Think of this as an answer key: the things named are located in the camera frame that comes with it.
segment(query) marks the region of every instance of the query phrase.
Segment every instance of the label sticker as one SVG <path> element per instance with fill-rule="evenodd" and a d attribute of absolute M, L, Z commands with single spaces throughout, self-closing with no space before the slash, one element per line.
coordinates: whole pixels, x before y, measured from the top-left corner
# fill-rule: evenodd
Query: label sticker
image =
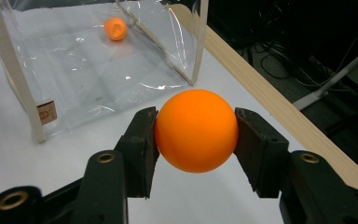
<path fill-rule="evenodd" d="M 37 110 L 39 112 L 39 118 L 42 121 L 42 125 L 57 119 L 57 111 L 55 109 L 54 101 L 39 105 Z"/>

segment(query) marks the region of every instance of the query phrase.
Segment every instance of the orange ping pong ball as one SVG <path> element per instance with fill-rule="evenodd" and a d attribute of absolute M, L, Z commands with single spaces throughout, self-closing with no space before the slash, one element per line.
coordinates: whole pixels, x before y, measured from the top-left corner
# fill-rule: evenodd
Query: orange ping pong ball
<path fill-rule="evenodd" d="M 103 24 L 103 29 L 111 40 L 121 40 L 127 35 L 127 24 L 119 17 L 112 17 Z"/>
<path fill-rule="evenodd" d="M 161 155 L 174 167 L 204 173 L 223 164 L 238 140 L 234 111 L 206 90 L 182 91 L 158 112 L 155 138 Z"/>

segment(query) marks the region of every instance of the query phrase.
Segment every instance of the white tabletop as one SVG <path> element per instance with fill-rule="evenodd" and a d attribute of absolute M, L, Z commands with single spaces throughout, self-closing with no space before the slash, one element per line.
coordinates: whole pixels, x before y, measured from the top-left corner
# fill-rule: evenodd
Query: white tabletop
<path fill-rule="evenodd" d="M 193 87 L 213 91 L 234 107 L 260 114 L 289 142 L 289 150 L 304 148 L 207 51 L 199 81 Z M 142 103 L 125 112 L 97 119 L 59 133 L 38 145 L 21 104 L 0 63 L 0 192 L 35 186 L 43 195 L 84 174 L 88 158 L 113 149 L 136 111 L 160 109 L 171 95 Z M 129 199 L 130 223 L 282 223 L 278 199 L 259 199 L 235 156 L 206 174 L 188 174 L 159 157 L 151 198 Z"/>

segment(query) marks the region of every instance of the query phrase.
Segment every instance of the transparent plastic bag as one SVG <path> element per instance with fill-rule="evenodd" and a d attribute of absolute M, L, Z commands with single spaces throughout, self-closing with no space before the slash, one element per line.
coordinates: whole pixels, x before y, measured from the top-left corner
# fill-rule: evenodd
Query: transparent plastic bag
<path fill-rule="evenodd" d="M 205 24 L 185 28 L 170 5 L 155 0 L 65 4 L 4 0 L 1 5 L 36 104 L 54 110 L 56 119 L 42 123 L 47 135 L 197 80 Z M 103 23 L 112 17 L 128 25 L 121 41 L 104 33 Z"/>

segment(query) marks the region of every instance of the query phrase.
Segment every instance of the clear plastic box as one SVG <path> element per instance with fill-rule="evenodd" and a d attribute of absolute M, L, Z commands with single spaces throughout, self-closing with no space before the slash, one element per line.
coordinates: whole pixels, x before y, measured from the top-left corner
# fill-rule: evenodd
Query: clear plastic box
<path fill-rule="evenodd" d="M 0 0 L 0 56 L 36 142 L 197 81 L 207 0 Z M 110 40 L 103 24 L 128 27 Z"/>

